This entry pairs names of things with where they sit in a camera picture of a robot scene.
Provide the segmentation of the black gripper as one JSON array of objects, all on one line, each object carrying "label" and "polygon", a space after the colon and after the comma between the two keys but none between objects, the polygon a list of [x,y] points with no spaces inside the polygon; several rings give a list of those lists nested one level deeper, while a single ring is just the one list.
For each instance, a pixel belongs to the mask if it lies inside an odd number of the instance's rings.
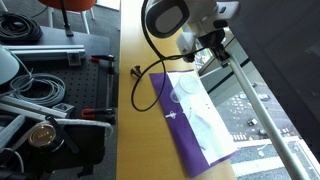
[{"label": "black gripper", "polygon": [[222,40],[225,38],[225,32],[223,29],[216,30],[208,33],[199,38],[200,44],[209,48],[214,57],[219,61],[222,67],[226,67],[229,62],[230,54],[225,50],[222,44]]}]

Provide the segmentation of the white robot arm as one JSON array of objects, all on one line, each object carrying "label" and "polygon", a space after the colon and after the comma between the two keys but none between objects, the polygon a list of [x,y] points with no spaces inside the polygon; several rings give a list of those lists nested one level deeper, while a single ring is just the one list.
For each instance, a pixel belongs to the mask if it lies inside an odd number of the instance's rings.
[{"label": "white robot arm", "polygon": [[198,41],[224,63],[230,58],[222,44],[224,29],[232,25],[239,11],[238,0],[144,0],[141,21],[144,32],[157,38],[171,37],[184,25],[189,28],[177,39],[180,55],[168,59],[193,62],[197,53],[194,42]]}]

